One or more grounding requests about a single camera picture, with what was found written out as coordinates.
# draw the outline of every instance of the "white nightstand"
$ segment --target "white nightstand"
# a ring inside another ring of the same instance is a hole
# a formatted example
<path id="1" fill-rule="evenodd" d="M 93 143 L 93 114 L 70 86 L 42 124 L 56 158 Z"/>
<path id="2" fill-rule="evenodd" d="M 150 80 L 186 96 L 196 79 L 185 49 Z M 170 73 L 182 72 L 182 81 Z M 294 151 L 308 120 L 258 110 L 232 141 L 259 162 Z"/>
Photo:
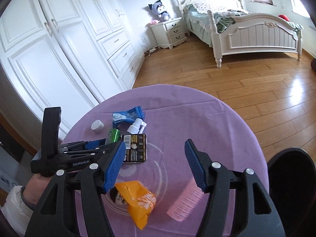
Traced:
<path id="1" fill-rule="evenodd" d="M 161 48 L 172 49 L 186 40 L 182 18 L 171 19 L 150 26 Z"/>

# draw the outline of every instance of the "kuromi plush toy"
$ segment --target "kuromi plush toy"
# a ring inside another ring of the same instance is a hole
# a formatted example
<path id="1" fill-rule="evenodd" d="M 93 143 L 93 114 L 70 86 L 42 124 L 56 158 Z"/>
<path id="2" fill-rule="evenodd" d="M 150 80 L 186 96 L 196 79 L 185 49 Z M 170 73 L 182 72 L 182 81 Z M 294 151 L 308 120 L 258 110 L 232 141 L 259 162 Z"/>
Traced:
<path id="1" fill-rule="evenodd" d="M 165 6 L 161 0 L 158 0 L 154 4 L 148 5 L 153 14 L 157 15 L 161 21 L 167 21 L 170 19 L 170 14 L 166 11 Z"/>

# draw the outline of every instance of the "blue wrapper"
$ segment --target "blue wrapper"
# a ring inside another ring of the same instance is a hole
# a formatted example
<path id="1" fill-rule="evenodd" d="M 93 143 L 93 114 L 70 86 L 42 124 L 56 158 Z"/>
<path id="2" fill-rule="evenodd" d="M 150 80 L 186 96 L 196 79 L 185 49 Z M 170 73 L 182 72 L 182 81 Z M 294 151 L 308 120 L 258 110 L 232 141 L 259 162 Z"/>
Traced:
<path id="1" fill-rule="evenodd" d="M 113 125 L 118 126 L 122 122 L 133 124 L 137 118 L 145 120 L 144 113 L 140 106 L 132 108 L 128 111 L 113 112 Z"/>

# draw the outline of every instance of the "green battery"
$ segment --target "green battery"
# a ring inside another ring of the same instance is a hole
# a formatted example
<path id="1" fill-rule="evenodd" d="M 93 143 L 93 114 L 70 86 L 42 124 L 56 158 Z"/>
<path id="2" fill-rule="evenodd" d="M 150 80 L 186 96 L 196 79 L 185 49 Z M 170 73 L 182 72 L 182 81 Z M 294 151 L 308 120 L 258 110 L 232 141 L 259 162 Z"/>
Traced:
<path id="1" fill-rule="evenodd" d="M 120 131 L 118 129 L 111 129 L 109 131 L 109 135 L 107 136 L 106 144 L 119 141 L 119 133 Z"/>

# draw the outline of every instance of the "purple tablecloth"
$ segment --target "purple tablecloth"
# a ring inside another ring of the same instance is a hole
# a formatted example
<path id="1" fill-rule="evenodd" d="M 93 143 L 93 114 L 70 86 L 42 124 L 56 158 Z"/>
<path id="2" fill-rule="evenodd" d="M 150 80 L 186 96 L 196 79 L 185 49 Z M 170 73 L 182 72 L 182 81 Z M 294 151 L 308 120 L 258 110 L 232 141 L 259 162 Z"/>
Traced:
<path id="1" fill-rule="evenodd" d="M 166 211 L 192 178 L 184 155 L 184 142 L 191 138 L 200 151 L 231 170 L 252 168 L 268 190 L 268 172 L 258 141 L 246 123 L 222 101 L 204 92 L 174 85 L 154 85 L 120 93 L 88 112 L 70 130 L 64 143 L 105 138 L 112 127 L 112 112 L 141 106 L 145 114 L 148 159 L 143 164 L 123 165 L 117 181 L 139 180 L 155 193 L 157 205 L 143 231 L 138 229 L 126 207 L 104 198 L 113 232 L 119 237 L 195 236 L 203 217 L 208 195 L 183 222 Z M 100 119 L 102 132 L 95 134 L 91 124 Z M 224 236 L 230 234 L 234 201 L 230 196 Z M 80 233 L 87 236 L 80 194 L 76 194 Z"/>

